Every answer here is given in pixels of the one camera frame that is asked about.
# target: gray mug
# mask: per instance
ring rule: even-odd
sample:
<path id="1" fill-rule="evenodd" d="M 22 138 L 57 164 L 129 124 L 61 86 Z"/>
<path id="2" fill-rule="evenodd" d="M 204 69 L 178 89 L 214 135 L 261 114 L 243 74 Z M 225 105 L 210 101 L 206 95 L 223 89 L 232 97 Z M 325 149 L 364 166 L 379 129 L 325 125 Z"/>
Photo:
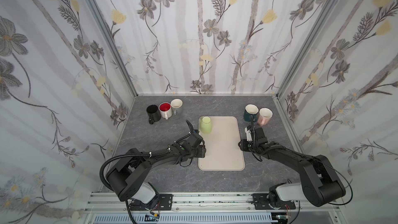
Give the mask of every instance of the gray mug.
<path id="1" fill-rule="evenodd" d="M 182 110 L 182 100 L 180 100 L 180 99 L 172 100 L 171 106 L 172 106 L 174 115 L 182 114 L 182 112 L 183 112 L 183 110 Z"/>

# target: dark green mug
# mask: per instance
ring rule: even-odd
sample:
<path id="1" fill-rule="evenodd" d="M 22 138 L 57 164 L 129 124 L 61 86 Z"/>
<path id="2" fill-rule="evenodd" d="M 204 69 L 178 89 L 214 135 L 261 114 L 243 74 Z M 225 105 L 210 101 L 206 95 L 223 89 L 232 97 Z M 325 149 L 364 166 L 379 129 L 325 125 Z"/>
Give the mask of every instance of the dark green mug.
<path id="1" fill-rule="evenodd" d="M 256 122 L 258 119 L 257 113 L 258 113 L 258 107 L 249 104 L 245 107 L 243 118 L 245 119 L 246 122 L 250 122 L 250 116 L 253 116 L 253 122 Z"/>

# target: mug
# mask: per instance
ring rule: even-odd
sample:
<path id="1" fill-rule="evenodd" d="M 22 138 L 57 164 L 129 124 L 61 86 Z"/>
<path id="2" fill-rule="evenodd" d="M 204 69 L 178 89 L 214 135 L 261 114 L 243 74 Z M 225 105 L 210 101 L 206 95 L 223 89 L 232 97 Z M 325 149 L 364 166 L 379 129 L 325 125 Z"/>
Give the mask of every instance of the mug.
<path id="1" fill-rule="evenodd" d="M 210 117 L 200 117 L 199 131 L 203 134 L 209 134 L 212 130 L 213 123 Z"/>
<path id="2" fill-rule="evenodd" d="M 261 108 L 258 112 L 257 124 L 260 126 L 265 126 L 272 117 L 272 111 L 268 108 Z"/>
<path id="3" fill-rule="evenodd" d="M 171 105 L 172 105 L 174 115 L 182 114 L 182 100 L 174 99 L 174 100 L 172 100 Z"/>
<path id="4" fill-rule="evenodd" d="M 246 122 L 250 122 L 250 116 L 253 116 L 253 122 L 257 121 L 257 113 L 258 107 L 255 105 L 249 104 L 245 107 L 245 112 L 243 114 L 243 118 Z"/>
<path id="5" fill-rule="evenodd" d="M 160 115 L 165 119 L 169 119 L 173 115 L 172 106 L 168 102 L 160 104 L 159 110 Z"/>
<path id="6" fill-rule="evenodd" d="M 149 123 L 153 124 L 154 122 L 158 122 L 162 117 L 159 112 L 159 108 L 157 105 L 150 105 L 147 107 L 147 114 L 149 117 Z"/>

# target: floral wallpaper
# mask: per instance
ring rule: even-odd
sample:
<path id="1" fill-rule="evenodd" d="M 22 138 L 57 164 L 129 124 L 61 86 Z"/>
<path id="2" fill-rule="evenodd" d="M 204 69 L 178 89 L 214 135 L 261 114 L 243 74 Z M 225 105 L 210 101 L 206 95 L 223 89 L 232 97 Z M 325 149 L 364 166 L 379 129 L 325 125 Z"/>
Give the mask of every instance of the floral wallpaper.
<path id="1" fill-rule="evenodd" d="M 138 93 L 194 95 L 276 94 L 326 2 L 96 1 Z"/>
<path id="2" fill-rule="evenodd" d="M 397 43 L 398 0 L 340 0 L 279 96 L 305 151 L 351 182 L 351 224 L 398 217 Z"/>
<path id="3" fill-rule="evenodd" d="M 0 1 L 0 219 L 76 223 L 133 98 L 84 0 Z"/>

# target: light green cup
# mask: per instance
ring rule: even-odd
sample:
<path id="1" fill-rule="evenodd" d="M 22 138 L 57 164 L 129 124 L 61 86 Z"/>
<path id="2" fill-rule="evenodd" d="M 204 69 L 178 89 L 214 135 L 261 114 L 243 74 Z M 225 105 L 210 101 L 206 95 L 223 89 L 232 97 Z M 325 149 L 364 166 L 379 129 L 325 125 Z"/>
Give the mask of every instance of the light green cup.
<path id="1" fill-rule="evenodd" d="M 210 117 L 200 117 L 199 131 L 203 134 L 209 134 L 212 130 L 212 122 Z"/>

